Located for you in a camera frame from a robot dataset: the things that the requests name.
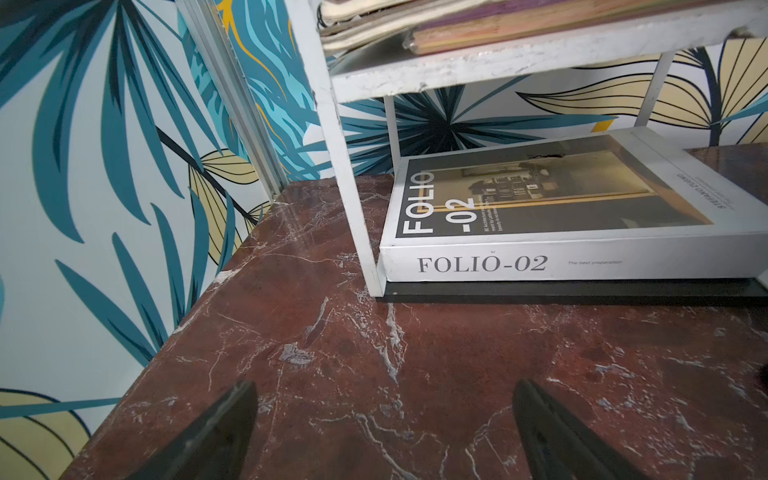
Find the white Folio-02 book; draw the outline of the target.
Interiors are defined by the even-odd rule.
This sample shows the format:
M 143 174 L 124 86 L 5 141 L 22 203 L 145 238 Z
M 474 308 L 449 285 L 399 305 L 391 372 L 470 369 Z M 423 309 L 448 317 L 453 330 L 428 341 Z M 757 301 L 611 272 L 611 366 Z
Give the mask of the white Folio-02 book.
M 390 282 L 756 278 L 767 207 L 645 127 L 407 157 Z

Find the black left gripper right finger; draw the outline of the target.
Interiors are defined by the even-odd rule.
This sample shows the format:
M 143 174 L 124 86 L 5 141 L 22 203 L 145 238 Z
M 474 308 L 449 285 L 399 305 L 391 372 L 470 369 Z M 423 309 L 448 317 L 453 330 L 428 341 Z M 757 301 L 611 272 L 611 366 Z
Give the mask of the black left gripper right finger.
M 646 479 L 542 387 L 516 383 L 513 413 L 533 479 Z

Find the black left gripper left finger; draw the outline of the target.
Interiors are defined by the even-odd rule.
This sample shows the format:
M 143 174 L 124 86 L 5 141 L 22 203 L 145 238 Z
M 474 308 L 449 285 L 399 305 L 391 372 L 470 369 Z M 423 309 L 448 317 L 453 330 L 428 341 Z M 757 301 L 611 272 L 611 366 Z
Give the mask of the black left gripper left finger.
M 252 381 L 238 381 L 131 479 L 238 479 L 258 412 Z

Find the aluminium corner post left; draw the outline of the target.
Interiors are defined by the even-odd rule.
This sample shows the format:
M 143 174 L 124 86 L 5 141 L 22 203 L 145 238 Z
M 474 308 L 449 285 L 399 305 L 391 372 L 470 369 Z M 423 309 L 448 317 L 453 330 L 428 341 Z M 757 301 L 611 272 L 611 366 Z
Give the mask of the aluminium corner post left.
M 271 200 L 288 184 L 214 1 L 180 0 L 179 12 Z

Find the white metal shelf rack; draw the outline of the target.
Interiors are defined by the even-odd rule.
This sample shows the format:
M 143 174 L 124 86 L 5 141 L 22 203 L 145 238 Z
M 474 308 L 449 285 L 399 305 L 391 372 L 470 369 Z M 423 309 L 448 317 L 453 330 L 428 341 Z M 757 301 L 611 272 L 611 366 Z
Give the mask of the white metal shelf rack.
M 676 51 L 718 44 L 736 32 L 755 37 L 767 34 L 766 2 L 711 2 L 433 55 L 408 56 L 395 53 L 391 47 L 376 47 L 361 55 L 347 56 L 347 66 L 331 71 L 312 3 L 289 1 L 286 8 L 365 284 L 374 298 L 383 297 L 387 280 L 371 246 L 338 111 L 340 104 L 383 98 L 392 156 L 398 162 L 393 100 L 398 94 L 659 54 L 648 93 L 654 97 L 660 92 Z

